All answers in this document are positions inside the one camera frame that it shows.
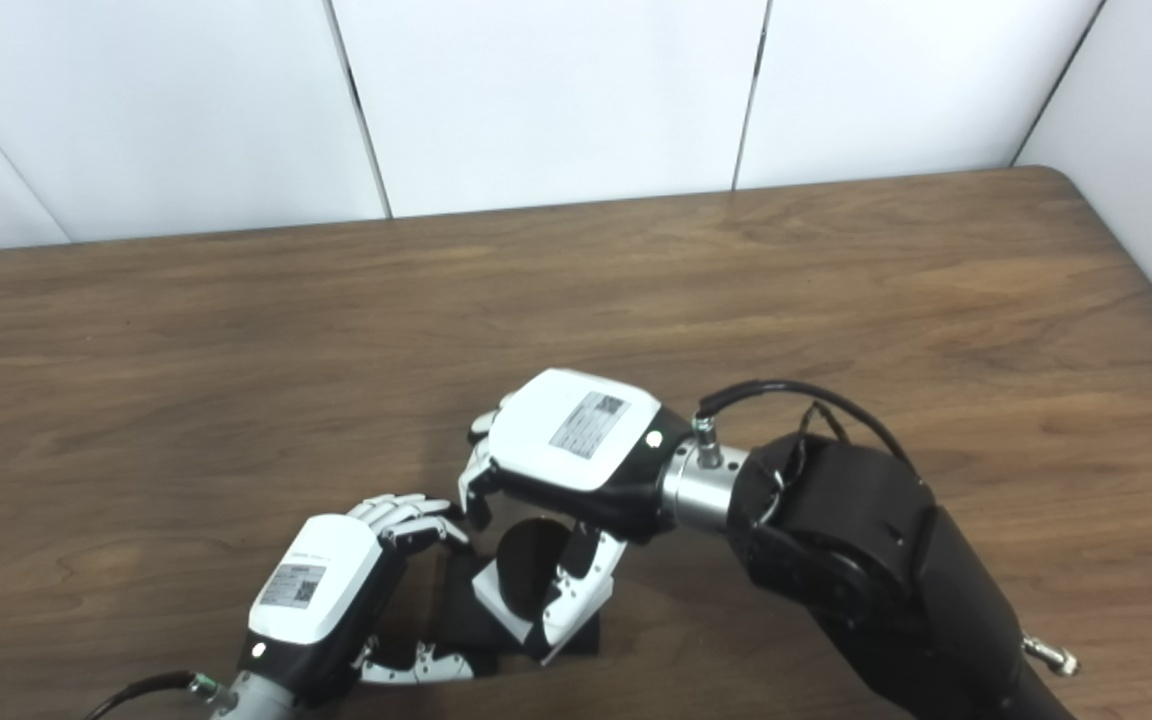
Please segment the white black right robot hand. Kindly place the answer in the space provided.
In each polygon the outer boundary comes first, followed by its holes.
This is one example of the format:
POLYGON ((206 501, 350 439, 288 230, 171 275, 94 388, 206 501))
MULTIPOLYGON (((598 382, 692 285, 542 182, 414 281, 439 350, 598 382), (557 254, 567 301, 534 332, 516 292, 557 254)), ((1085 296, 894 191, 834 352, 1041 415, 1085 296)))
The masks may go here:
POLYGON ((691 434, 652 393, 566 367, 545 369, 472 420, 458 479, 468 524, 488 526, 495 492, 576 523, 526 630, 531 659, 556 659, 607 602, 628 544, 669 532, 664 469, 691 434))

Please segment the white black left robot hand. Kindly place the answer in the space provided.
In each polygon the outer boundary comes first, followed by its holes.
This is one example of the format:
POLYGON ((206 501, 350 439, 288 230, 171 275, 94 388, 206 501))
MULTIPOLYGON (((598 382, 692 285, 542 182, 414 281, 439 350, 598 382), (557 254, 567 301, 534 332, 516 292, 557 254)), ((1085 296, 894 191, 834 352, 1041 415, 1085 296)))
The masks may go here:
POLYGON ((291 717, 361 684, 467 682, 488 662, 430 641, 385 642, 378 624, 408 560, 434 544, 471 551, 460 506, 379 495, 311 516, 250 607, 238 657, 238 714, 291 717))

